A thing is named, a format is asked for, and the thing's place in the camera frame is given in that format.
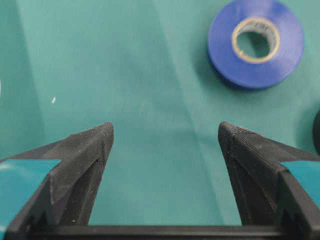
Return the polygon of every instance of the teal surface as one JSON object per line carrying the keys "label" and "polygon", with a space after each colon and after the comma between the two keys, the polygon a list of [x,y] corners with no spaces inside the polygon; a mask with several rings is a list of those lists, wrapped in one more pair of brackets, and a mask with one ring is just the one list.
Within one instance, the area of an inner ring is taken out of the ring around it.
{"label": "teal surface", "polygon": [[229,2],[1,1],[0,157],[112,122],[90,224],[239,225],[218,125],[314,151],[320,3],[282,1],[304,27],[302,61],[281,84],[243,92],[207,54]]}
{"label": "teal surface", "polygon": [[320,162],[288,161],[282,162],[320,208]]}
{"label": "teal surface", "polygon": [[60,160],[8,159],[0,162],[0,240],[10,222]]}

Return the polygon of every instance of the teal tape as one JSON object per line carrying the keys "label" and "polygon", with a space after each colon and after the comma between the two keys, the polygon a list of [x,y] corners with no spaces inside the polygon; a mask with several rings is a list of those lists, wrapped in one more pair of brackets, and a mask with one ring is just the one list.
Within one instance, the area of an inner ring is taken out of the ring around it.
{"label": "teal tape", "polygon": [[320,162],[288,161],[282,162],[299,184],[320,208]]}
{"label": "teal tape", "polygon": [[50,170],[60,160],[9,159],[0,163],[0,240]]}

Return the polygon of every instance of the black frame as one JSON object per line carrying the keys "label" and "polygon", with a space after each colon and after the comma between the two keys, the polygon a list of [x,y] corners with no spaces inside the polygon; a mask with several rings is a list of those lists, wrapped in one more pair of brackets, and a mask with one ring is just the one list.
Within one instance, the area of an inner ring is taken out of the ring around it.
{"label": "black frame", "polygon": [[[112,124],[105,123],[10,157],[39,161],[61,159],[62,162],[50,172],[11,222],[5,239],[320,238],[318,207],[281,165],[283,161],[319,161],[318,156],[226,122],[219,126],[218,138],[243,226],[88,226],[114,139]],[[61,191],[61,185],[68,188]]]}

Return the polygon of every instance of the electrical tape roll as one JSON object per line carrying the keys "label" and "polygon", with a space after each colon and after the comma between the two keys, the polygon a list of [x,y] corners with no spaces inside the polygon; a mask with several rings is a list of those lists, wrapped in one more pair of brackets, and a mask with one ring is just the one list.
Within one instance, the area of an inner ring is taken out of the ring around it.
{"label": "electrical tape roll", "polygon": [[[245,32],[264,36],[269,54],[255,58],[238,46]],[[296,69],[304,52],[304,32],[295,15],[274,0],[235,0],[213,20],[208,51],[216,69],[232,84],[264,89],[283,81]]]}

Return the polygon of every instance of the blue electrical tape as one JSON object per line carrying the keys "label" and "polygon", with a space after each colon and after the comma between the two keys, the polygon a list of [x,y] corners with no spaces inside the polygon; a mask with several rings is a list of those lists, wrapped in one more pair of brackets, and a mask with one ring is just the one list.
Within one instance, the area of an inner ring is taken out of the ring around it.
{"label": "blue electrical tape", "polygon": [[[237,37],[256,32],[267,39],[269,54],[255,58],[243,53]],[[273,0],[236,0],[213,20],[208,51],[216,69],[230,83],[263,89],[283,81],[304,52],[304,32],[295,15]]]}

